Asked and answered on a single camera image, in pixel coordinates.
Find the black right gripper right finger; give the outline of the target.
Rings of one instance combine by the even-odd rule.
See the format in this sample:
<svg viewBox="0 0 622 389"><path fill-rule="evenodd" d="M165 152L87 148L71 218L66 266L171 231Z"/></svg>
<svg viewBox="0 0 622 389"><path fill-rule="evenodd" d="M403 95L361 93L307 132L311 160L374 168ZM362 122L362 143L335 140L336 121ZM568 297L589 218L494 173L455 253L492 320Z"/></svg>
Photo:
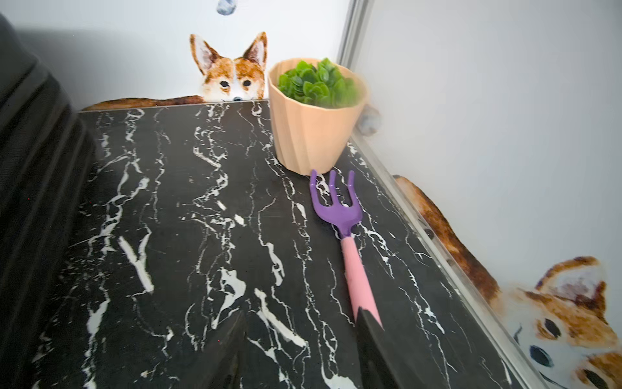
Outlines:
<svg viewBox="0 0 622 389"><path fill-rule="evenodd" d="M363 307L356 316L356 341L364 388L426 388L415 366Z"/></svg>

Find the black hard-shell suitcase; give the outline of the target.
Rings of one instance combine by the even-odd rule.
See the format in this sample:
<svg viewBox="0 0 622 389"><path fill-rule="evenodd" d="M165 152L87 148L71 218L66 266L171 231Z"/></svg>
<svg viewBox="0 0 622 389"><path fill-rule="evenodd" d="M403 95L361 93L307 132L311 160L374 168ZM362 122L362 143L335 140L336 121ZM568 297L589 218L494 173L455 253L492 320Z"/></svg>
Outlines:
<svg viewBox="0 0 622 389"><path fill-rule="evenodd" d="M97 145L1 22L1 385L20 387Z"/></svg>

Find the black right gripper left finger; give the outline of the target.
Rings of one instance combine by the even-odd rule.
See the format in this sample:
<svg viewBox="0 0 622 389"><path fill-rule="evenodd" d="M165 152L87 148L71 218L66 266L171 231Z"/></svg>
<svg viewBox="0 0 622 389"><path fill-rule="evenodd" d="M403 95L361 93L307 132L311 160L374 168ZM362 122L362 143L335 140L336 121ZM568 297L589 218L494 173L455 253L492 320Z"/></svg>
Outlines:
<svg viewBox="0 0 622 389"><path fill-rule="evenodd" d="M183 371L182 387L239 388L247 330L242 312L226 319L206 348Z"/></svg>

